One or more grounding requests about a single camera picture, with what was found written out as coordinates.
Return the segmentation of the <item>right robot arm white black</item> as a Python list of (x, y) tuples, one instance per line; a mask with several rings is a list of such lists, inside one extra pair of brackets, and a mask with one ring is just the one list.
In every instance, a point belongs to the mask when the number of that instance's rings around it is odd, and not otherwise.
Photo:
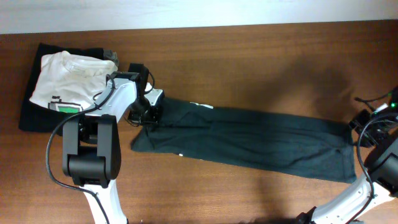
[(365, 122), (352, 123), (363, 174), (333, 200), (298, 215), (294, 223), (359, 223), (361, 215), (397, 198), (397, 110), (375, 111)]

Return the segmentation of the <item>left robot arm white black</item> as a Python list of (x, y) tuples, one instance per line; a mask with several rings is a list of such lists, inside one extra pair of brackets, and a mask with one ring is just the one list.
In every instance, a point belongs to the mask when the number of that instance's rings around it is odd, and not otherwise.
[(92, 105), (62, 125), (63, 173), (83, 192), (95, 223), (127, 223), (116, 178), (121, 169), (118, 122), (155, 125), (164, 92), (149, 83), (147, 67), (132, 63), (127, 72), (112, 72)]

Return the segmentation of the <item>dark green t-shirt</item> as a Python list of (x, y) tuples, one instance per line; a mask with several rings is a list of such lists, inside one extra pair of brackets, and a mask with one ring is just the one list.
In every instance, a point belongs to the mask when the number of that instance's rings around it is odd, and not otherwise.
[(356, 180), (353, 138), (346, 123), (172, 98), (161, 105), (158, 123), (142, 127), (131, 142), (132, 151), (348, 184)]

